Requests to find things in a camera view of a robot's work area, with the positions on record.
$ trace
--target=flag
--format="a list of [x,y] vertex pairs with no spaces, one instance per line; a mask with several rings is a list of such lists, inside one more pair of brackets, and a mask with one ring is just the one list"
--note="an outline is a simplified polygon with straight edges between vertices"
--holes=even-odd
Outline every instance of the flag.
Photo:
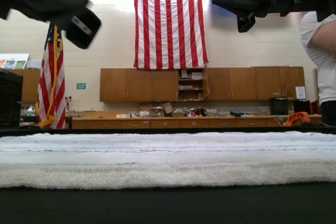
[[208,63],[202,0],[134,0],[135,68],[185,69]]
[[50,24],[38,85],[36,111],[39,126],[64,129],[65,107],[62,31]]

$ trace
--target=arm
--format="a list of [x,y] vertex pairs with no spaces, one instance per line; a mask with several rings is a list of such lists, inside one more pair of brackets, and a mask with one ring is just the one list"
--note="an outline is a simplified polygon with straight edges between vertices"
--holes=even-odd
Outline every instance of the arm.
[[310,45],[336,54],[336,22],[330,22],[321,26],[311,38]]

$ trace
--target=white towel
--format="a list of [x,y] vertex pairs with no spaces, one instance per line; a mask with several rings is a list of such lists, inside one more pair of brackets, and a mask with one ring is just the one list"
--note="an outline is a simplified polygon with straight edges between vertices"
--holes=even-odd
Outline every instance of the white towel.
[[123,189],[336,182],[336,136],[320,133],[0,138],[0,187]]

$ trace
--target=green sign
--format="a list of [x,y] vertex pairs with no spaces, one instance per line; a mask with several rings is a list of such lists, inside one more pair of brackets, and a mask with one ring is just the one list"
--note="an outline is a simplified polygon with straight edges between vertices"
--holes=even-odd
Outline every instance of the green sign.
[[86,83],[77,84],[77,90],[85,90],[85,89],[86,89]]

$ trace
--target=white wall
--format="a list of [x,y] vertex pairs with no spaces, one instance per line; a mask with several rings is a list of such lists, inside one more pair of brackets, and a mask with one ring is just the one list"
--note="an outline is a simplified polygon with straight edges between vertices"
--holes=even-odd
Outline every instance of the white wall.
[[[132,68],[134,61],[135,15],[133,0],[92,0],[93,11],[103,26],[88,50],[80,50],[64,40],[66,95],[73,97],[73,109],[133,110],[137,104],[99,102],[100,68]],[[209,67],[303,66],[308,99],[315,99],[314,64],[299,40],[302,14],[286,18],[269,15],[258,19],[246,33],[237,31],[236,17],[203,0]],[[0,20],[0,53],[30,53],[42,59],[48,25],[13,12],[8,22]],[[77,91],[76,82],[86,82],[86,91]]]

